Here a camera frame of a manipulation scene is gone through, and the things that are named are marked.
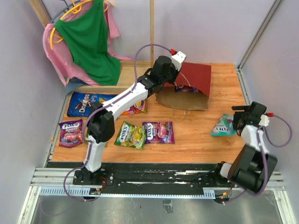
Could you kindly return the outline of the orange Tops candy bag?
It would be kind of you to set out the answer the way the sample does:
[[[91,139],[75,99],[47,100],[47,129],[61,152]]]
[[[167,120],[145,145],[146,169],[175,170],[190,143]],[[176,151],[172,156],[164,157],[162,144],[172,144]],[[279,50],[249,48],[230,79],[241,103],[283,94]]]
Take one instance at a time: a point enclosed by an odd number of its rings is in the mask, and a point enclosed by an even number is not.
[[[141,100],[131,106],[128,110],[124,111],[121,115],[130,115],[130,114],[138,114],[138,113],[147,113],[147,100]]]

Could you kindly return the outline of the teal Foxs candy bag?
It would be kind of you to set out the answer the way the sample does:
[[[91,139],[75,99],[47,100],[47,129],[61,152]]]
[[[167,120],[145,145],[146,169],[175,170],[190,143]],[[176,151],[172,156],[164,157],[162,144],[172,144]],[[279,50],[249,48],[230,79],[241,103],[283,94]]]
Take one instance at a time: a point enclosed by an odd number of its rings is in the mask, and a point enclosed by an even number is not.
[[[233,129],[233,116],[223,114],[214,128],[211,130],[212,137],[220,136],[233,136],[236,134],[236,130]]]

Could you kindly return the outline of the red brown paper bag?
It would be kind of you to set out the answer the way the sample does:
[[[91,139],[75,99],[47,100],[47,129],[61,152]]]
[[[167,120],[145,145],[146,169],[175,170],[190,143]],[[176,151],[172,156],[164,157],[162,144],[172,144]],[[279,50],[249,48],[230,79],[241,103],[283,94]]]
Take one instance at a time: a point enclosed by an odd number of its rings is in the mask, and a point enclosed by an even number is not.
[[[156,94],[156,101],[166,107],[184,111],[207,110],[212,66],[183,63],[175,84],[165,84]]]

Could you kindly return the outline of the purple Foxs candy bag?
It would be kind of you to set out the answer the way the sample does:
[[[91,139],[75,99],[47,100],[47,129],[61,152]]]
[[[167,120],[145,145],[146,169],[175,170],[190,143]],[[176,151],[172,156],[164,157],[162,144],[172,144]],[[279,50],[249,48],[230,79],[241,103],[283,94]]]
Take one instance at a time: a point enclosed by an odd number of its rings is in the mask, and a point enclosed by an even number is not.
[[[146,144],[162,143],[174,144],[174,130],[172,121],[142,122],[145,126]]]
[[[187,85],[178,85],[175,87],[175,92],[200,92],[200,90]]]

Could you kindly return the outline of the purple Tops candy bag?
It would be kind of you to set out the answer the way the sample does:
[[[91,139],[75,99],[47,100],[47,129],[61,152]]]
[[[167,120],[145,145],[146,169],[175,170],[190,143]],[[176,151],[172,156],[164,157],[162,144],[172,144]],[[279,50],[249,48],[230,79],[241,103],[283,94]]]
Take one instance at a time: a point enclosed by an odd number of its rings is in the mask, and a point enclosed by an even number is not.
[[[82,126],[83,120],[61,122],[59,125],[59,146],[65,148],[76,147],[83,143]]]

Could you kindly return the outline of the blue Doritos chip bag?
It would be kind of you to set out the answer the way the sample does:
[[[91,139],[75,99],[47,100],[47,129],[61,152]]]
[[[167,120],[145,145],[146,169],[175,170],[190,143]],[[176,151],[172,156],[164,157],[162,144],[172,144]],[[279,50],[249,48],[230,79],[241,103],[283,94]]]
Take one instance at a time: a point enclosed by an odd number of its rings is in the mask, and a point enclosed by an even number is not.
[[[100,93],[82,93],[73,92],[68,110],[68,117],[87,117],[90,113],[92,104],[95,102],[103,103],[116,97],[117,94],[100,94]]]

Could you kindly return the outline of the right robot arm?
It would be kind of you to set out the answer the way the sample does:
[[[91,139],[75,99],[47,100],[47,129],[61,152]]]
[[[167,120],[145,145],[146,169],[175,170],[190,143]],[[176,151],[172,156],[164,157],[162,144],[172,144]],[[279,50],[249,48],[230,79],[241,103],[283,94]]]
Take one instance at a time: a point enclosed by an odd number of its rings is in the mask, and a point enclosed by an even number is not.
[[[278,162],[263,141],[264,128],[270,121],[266,109],[258,102],[232,106],[232,128],[242,137],[244,146],[232,164],[222,161],[216,165],[211,176],[214,185],[221,187],[229,181],[254,195],[264,191]]]

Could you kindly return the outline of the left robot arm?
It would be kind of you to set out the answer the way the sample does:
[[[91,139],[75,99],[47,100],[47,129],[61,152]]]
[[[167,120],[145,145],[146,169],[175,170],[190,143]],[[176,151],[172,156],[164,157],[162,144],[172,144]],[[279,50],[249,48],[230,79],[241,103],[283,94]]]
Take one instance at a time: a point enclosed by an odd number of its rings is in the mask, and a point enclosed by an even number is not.
[[[159,56],[153,67],[147,69],[127,90],[104,103],[92,104],[82,131],[87,136],[88,150],[82,167],[74,175],[74,184],[94,185],[100,180],[102,156],[106,143],[115,133],[115,120],[137,102],[160,92],[165,84],[173,84],[184,60],[185,57],[178,54]]]

